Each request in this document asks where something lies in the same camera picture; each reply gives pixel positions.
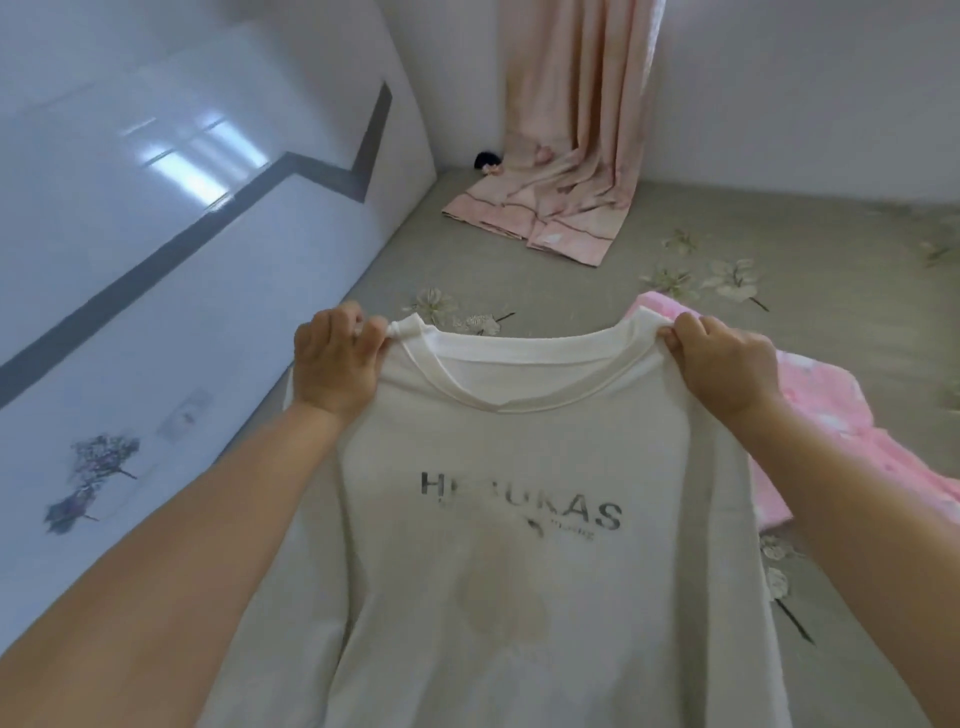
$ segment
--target person's left arm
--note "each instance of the person's left arm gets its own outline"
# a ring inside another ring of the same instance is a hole
[[[373,396],[386,321],[295,337],[294,402],[109,550],[0,658],[0,725],[192,726],[317,466]]]

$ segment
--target person's right arm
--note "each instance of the person's right arm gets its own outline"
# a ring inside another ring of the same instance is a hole
[[[960,726],[960,527],[795,412],[769,339],[688,313],[660,336],[690,391],[773,481],[930,721]]]

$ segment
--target forearm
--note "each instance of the forearm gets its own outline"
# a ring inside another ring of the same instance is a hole
[[[105,554],[0,659],[0,724],[193,725],[340,431],[293,405]]]
[[[934,724],[960,725],[960,530],[785,402],[729,426]]]

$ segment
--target pink blanket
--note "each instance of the pink blanket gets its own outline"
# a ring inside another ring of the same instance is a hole
[[[639,306],[676,319],[692,311],[659,293],[637,297],[630,311]],[[897,443],[884,429],[874,427],[874,415],[863,398],[860,385],[850,372],[839,367],[788,352],[777,352],[780,390],[798,412],[817,423],[847,449],[884,470],[904,488],[960,523],[960,480],[943,477]],[[754,509],[759,529],[766,530],[791,518],[770,478],[750,461]]]

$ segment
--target person's left hand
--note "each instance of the person's left hand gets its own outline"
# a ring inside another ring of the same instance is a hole
[[[360,304],[349,301],[321,311],[294,335],[294,401],[334,415],[349,425],[373,399],[390,347],[387,320],[364,321]]]

